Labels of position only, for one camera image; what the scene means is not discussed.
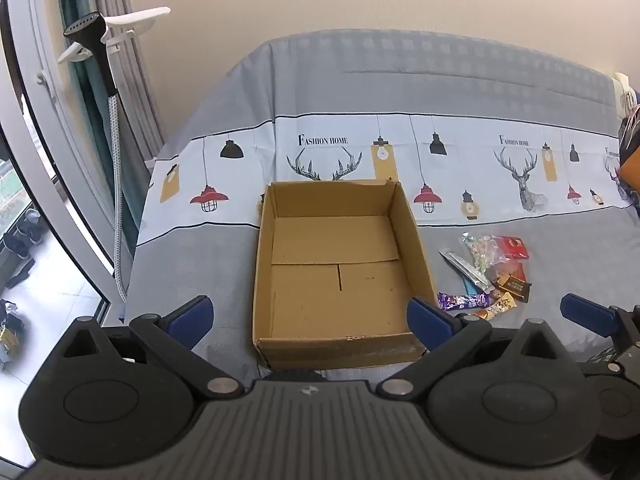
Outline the silver snack stick packet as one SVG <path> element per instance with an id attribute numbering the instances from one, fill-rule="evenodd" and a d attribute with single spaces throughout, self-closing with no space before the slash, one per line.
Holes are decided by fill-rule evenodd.
<path id="1" fill-rule="evenodd" d="M 441 250 L 439 253 L 450 266 L 453 266 L 460 274 L 465 276 L 485 294 L 490 294 L 495 289 L 494 285 L 488 281 L 488 278 L 486 278 L 480 270 L 477 270 L 472 263 L 465 260 L 465 258 L 462 258 L 451 250 Z"/>

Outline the dark brown snack packet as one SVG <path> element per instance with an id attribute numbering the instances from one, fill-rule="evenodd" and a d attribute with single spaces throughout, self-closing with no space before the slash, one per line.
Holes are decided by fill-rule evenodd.
<path id="1" fill-rule="evenodd" d="M 518 260 L 496 263 L 487 272 L 491 284 L 503 292 L 508 292 L 516 300 L 529 302 L 530 288 L 524 266 Z"/>

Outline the purple candy bar wrapper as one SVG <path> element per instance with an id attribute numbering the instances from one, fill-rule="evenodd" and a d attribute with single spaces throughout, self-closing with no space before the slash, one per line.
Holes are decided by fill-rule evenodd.
<path id="1" fill-rule="evenodd" d="M 451 295 L 446 294 L 446 292 L 439 292 L 437 294 L 437 301 L 439 307 L 444 311 L 474 310 L 490 307 L 492 298 L 484 292 L 482 294 L 469 296 Z"/>

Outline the orange snack bar wrapper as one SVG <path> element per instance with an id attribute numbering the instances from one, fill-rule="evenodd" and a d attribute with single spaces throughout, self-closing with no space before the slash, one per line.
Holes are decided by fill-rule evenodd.
<path id="1" fill-rule="evenodd" d="M 463 316 L 474 316 L 474 318 L 491 321 L 496 316 L 511 311 L 517 306 L 515 299 L 508 292 L 503 292 L 490 306 L 463 313 Z"/>

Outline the clear bag of candies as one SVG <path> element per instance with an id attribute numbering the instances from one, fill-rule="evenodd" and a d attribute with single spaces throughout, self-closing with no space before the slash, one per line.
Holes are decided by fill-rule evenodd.
<path id="1" fill-rule="evenodd" d="M 493 236 L 465 232 L 462 234 L 461 241 L 472 256 L 473 266 L 480 273 L 485 274 L 496 264 L 508 261 Z"/>

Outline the red snack packet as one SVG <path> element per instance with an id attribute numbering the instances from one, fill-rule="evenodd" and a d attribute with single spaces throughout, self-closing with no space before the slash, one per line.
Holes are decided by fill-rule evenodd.
<path id="1" fill-rule="evenodd" d="M 529 252 L 525 243 L 516 236 L 496 236 L 497 246 L 500 252 L 508 259 L 525 260 L 529 258 Z"/>

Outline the brown cardboard box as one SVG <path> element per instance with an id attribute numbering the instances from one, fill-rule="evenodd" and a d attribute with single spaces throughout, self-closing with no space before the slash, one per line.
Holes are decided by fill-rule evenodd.
<path id="1" fill-rule="evenodd" d="M 262 204 L 252 341 L 273 370 L 390 365 L 423 344 L 413 297 L 435 301 L 416 220 L 393 181 L 277 182 Z"/>

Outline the orange cushion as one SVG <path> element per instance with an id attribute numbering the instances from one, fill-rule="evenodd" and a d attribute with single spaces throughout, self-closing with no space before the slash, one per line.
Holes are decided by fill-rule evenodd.
<path id="1" fill-rule="evenodd" d="M 631 203 L 639 209 L 639 107 L 636 105 L 620 125 L 620 168 L 617 177 Z"/>

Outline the grey patterned bed sheet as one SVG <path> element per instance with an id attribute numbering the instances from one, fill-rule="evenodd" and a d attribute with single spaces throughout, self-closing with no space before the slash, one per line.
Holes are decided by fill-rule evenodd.
<path id="1" fill-rule="evenodd" d="M 126 319 L 198 296 L 190 346 L 240 382 L 306 364 L 382 379 L 422 353 L 410 299 L 463 289 L 446 253 L 519 238 L 529 298 L 578 359 L 574 294 L 639 302 L 639 216 L 617 177 L 614 84 L 543 53 L 434 32 L 331 30 L 235 65 L 163 147 Z"/>

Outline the white plastic hanger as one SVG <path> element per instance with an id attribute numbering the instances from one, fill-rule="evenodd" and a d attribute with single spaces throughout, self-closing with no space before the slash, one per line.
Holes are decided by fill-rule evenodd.
<path id="1" fill-rule="evenodd" d="M 169 6 L 158 6 L 122 15 L 103 15 L 107 24 L 107 32 L 102 39 L 106 44 L 106 50 L 113 50 L 125 40 L 145 34 L 159 18 L 163 18 L 170 12 Z M 58 57 L 58 64 L 77 63 L 91 57 L 92 54 L 87 49 L 81 47 L 78 42 L 70 40 L 70 45 Z"/>

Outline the grey curtain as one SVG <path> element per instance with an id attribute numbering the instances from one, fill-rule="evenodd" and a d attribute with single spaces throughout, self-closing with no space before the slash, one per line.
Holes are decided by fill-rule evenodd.
<path id="1" fill-rule="evenodd" d="M 134 10 L 130 0 L 58 0 L 62 22 L 68 26 L 98 11 L 105 16 Z M 142 58 L 139 40 L 128 39 L 111 57 L 119 91 L 119 139 L 122 154 L 122 229 L 127 244 L 136 244 L 150 172 L 145 163 L 163 147 L 166 136 Z M 113 185 L 110 121 L 107 95 L 98 64 L 92 58 L 70 66 L 74 89 L 84 108 L 99 167 L 109 188 Z"/>

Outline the white window frame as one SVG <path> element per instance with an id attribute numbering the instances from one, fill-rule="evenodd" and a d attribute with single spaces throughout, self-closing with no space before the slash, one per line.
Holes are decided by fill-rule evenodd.
<path id="1" fill-rule="evenodd" d="M 118 282 L 131 256 L 122 248 L 120 268 L 113 268 L 120 239 L 114 198 L 73 81 L 91 54 L 64 37 L 58 0 L 6 0 L 6 13 L 6 38 L 25 92 L 17 114 L 34 124 L 26 140 L 9 133 L 6 144 L 54 235 L 93 288 L 120 310 Z"/>

